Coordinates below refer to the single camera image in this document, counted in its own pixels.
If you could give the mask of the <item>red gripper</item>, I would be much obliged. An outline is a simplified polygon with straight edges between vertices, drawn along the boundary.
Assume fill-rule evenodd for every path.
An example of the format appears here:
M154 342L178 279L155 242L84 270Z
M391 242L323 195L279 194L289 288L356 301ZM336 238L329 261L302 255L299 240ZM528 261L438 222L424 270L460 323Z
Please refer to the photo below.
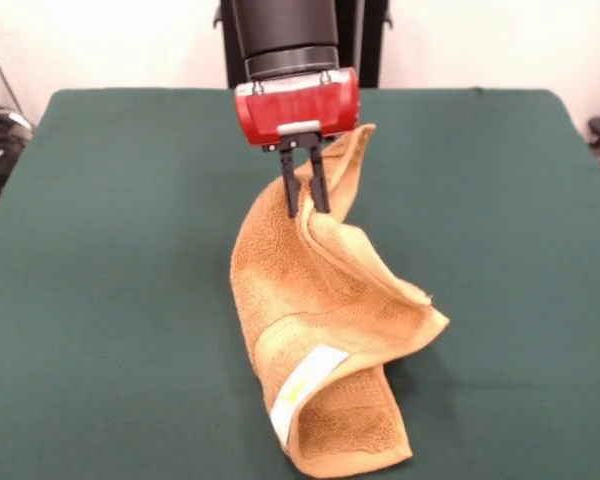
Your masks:
M235 87L234 101L238 122L252 146L278 145L296 134L340 134L355 129L359 121L358 78L351 67L243 83ZM308 152L312 168L309 188L315 209L330 213L320 143L313 142ZM293 150L281 149L279 153L288 216L294 218L299 180Z

